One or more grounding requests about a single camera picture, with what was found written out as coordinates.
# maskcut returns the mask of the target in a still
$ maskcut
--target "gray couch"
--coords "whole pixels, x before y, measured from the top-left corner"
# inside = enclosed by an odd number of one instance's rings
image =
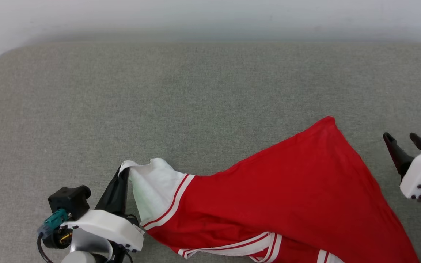
[[[52,43],[0,57],[0,262],[41,262],[47,198],[85,184],[94,205],[118,165],[162,157],[206,175],[332,115],[421,259],[421,204],[407,200],[381,135],[417,154],[421,44]],[[137,213],[132,194],[127,212]],[[66,250],[47,251],[60,262]],[[185,262],[145,236],[135,263]],[[188,262],[251,262],[198,253]]]

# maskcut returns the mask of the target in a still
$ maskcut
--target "cable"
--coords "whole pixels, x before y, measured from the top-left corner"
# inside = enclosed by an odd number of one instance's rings
[[[42,256],[42,258],[46,261],[46,263],[53,263],[53,261],[51,261],[48,256],[45,254],[45,252],[43,252],[43,248],[42,248],[42,237],[43,237],[43,233],[40,233],[38,235],[37,238],[37,248],[38,248],[38,252],[40,253],[40,256]]]
[[[67,235],[65,235],[65,236],[63,236],[61,239],[60,239],[60,243],[64,243],[65,242],[65,240],[66,239],[68,239],[68,238],[70,238],[70,237],[72,237],[72,233],[69,233],[69,234],[67,234]]]
[[[131,261],[131,263],[133,263],[131,255],[129,255],[129,253],[126,253],[126,255],[128,256],[129,260]]]

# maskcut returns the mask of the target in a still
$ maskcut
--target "white stripe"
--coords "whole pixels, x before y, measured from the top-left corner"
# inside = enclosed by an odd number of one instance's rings
[[[270,245],[268,247],[268,251],[266,253],[266,256],[263,258],[254,258],[250,257],[255,262],[272,262],[274,261],[277,256],[279,255],[279,249],[280,249],[280,243],[282,242],[282,235],[271,233],[271,240]]]
[[[249,244],[247,246],[234,248],[234,247],[238,247],[247,243],[251,243],[259,238],[262,238],[262,239],[252,244]],[[194,255],[197,251],[204,251],[211,254],[225,255],[225,256],[247,256],[253,253],[258,253],[259,251],[263,251],[271,243],[273,243],[273,240],[274,240],[274,233],[264,232],[253,238],[250,238],[250,239],[247,239],[245,241],[241,241],[235,244],[215,247],[215,248],[198,248],[198,249],[192,249],[189,251],[186,251],[187,249],[180,249],[178,250],[178,254],[180,256],[183,256],[186,259],[190,258],[190,256]]]
[[[277,256],[279,256],[280,243],[282,243],[282,235],[276,234],[276,243],[274,244],[274,251],[272,252],[270,258],[266,261],[267,263],[271,263],[277,258]]]
[[[145,230],[149,230],[153,227],[156,226],[161,226],[164,223],[166,223],[168,220],[170,220],[170,218],[172,218],[172,216],[177,212],[178,206],[180,204],[180,199],[184,193],[184,191],[186,190],[187,186],[191,183],[192,179],[194,178],[194,175],[188,175],[186,176],[186,179],[183,181],[181,187],[178,189],[177,192],[177,196],[175,197],[175,200],[173,202],[173,206],[171,208],[171,210],[164,216],[162,217],[162,219],[160,219],[157,222],[154,223],[150,223],[149,225],[145,226],[144,229]],[[145,224],[147,224],[147,222],[141,222],[141,226],[144,226]]]
[[[326,258],[326,251],[320,249],[319,254],[318,254],[318,260],[316,261],[316,263],[324,263],[325,258]]]
[[[326,263],[344,263],[344,261],[342,261],[340,258],[338,258],[336,255],[329,253],[329,255],[327,256],[327,261]]]

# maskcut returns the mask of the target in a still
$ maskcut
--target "black cable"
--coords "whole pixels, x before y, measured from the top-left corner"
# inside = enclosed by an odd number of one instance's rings
[[[53,263],[53,261],[51,261],[48,258],[48,256],[45,254],[45,252],[43,252],[43,248],[42,248],[42,237],[43,237],[43,233],[40,233],[38,235],[38,238],[37,238],[38,252],[40,253],[40,256],[42,256],[42,258],[45,260],[46,263]]]
[[[132,262],[131,255],[129,255],[129,253],[126,253],[126,255],[128,256],[128,258],[129,258],[129,260],[131,261],[131,263],[133,263],[133,262]]]

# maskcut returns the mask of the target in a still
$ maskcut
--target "couch cushion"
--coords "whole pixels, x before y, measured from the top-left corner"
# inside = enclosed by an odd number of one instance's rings
[[[123,160],[212,174],[332,115],[421,259],[421,204],[382,140],[417,154],[421,44],[52,43],[0,57],[0,262],[41,262],[47,198],[85,184],[94,206]],[[132,193],[127,212],[136,213]],[[67,250],[47,250],[60,262]],[[145,237],[135,262],[183,262]],[[188,262],[248,262],[198,253]]]

